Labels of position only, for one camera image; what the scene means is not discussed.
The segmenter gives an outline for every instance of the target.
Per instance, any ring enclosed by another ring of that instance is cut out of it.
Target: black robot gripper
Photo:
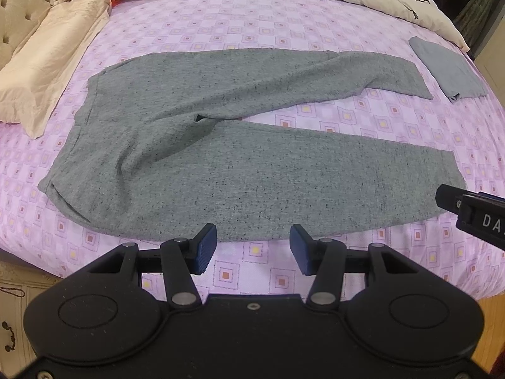
[[[470,359],[478,304],[387,245],[351,250],[296,224],[291,252],[315,276],[305,303],[221,293],[202,303],[191,274],[216,242],[207,224],[155,250],[124,244],[36,297],[24,326],[38,358],[17,379],[489,378]],[[166,302],[141,288],[144,272],[163,273]],[[366,288],[342,301],[346,273],[364,274]]]

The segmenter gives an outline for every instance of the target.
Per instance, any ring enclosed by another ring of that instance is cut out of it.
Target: folded garment
[[[487,95],[486,87],[462,55],[419,37],[412,37],[408,44],[430,70],[450,102]]]
[[[241,49],[149,54],[91,77],[39,184],[98,232],[166,240],[213,222],[221,240],[352,232],[436,216],[451,152],[236,121],[365,87],[431,96],[414,64],[370,52]]]

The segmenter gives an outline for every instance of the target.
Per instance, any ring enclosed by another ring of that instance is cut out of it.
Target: screw
[[[196,302],[196,296],[191,292],[178,292],[172,297],[172,302],[181,305],[191,305]]]
[[[53,379],[52,375],[49,372],[42,371],[37,373],[37,379]]]
[[[337,298],[330,292],[316,292],[311,295],[311,301],[317,305],[330,305]]]

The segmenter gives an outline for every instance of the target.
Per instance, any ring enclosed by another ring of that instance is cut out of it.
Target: mattress
[[[505,195],[500,153],[505,115],[498,100],[489,90],[486,97],[451,104],[408,45],[412,36],[459,52],[434,32],[342,1],[122,2],[84,54],[44,136],[31,140],[20,125],[0,124],[0,248],[65,277],[118,244],[131,241],[72,223],[38,191],[37,183],[65,143],[74,114],[86,97],[87,79],[109,65],[150,52],[262,47],[363,50],[406,58],[417,65],[433,100],[367,89],[360,96],[297,105],[246,120],[452,150],[469,190]],[[334,237],[352,249],[385,243],[475,298],[505,288],[505,253],[457,230],[451,213],[385,229],[313,236]],[[160,244],[136,242],[141,249]],[[218,244],[207,271],[194,280],[205,300],[211,292],[299,293],[305,298],[313,278],[297,269],[287,240],[264,240]],[[142,286],[164,299],[160,275],[144,274]],[[342,297],[350,299],[363,288],[362,275],[348,274]]]

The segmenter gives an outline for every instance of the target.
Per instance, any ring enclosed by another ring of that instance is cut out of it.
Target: pink bed sheet
[[[367,89],[344,100],[308,103],[246,119],[452,150],[469,190],[505,196],[501,154],[505,116],[498,100],[491,93],[451,104],[410,49],[412,36],[458,52],[429,30],[341,1],[121,3],[85,53],[45,135],[30,140],[21,126],[0,124],[0,247],[64,277],[125,242],[63,217],[37,190],[37,183],[65,143],[74,113],[86,97],[87,79],[108,65],[150,52],[276,47],[376,51],[406,58],[417,65],[433,100]],[[457,230],[452,214],[338,237],[357,249],[371,242],[386,243],[475,298],[505,288],[505,253]],[[158,246],[138,243],[141,249]],[[203,299],[209,292],[298,292],[305,298],[312,283],[297,269],[286,240],[218,244],[207,272],[194,279]],[[158,298],[165,296],[158,274],[145,274],[143,287]],[[363,287],[362,275],[347,275],[343,297],[349,299]]]

